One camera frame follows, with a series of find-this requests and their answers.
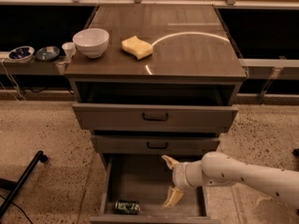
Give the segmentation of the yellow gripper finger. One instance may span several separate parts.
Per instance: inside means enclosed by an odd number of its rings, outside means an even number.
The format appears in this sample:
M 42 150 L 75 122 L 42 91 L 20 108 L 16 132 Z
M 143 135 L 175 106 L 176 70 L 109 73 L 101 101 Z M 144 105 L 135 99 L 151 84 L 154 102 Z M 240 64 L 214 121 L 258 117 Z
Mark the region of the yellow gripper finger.
M 175 206 L 183 197 L 184 191 L 177 187 L 170 187 L 167 192 L 167 198 L 164 202 L 164 208 Z
M 170 170 L 173 170 L 179 164 L 179 161 L 177 161 L 167 155 L 163 155 L 162 159 L 166 162 L 166 165 Z

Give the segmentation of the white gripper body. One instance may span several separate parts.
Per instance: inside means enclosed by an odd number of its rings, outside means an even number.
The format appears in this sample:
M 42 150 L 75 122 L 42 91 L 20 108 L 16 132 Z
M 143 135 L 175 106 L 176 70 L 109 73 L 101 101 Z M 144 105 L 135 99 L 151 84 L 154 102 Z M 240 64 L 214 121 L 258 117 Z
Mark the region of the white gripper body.
M 172 180 L 174 185 L 180 190 L 202 187 L 202 163 L 200 161 L 179 162 L 174 167 Z

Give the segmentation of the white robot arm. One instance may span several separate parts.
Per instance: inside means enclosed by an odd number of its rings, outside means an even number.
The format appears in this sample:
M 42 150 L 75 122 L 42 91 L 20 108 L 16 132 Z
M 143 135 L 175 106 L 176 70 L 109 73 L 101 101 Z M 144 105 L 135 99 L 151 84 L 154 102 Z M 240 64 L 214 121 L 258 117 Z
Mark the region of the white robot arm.
M 242 183 L 299 208 L 299 173 L 285 169 L 247 164 L 220 152 L 208 152 L 200 161 L 177 161 L 163 155 L 172 171 L 173 187 L 168 189 L 164 207 L 175 206 L 184 192 L 199 187 Z

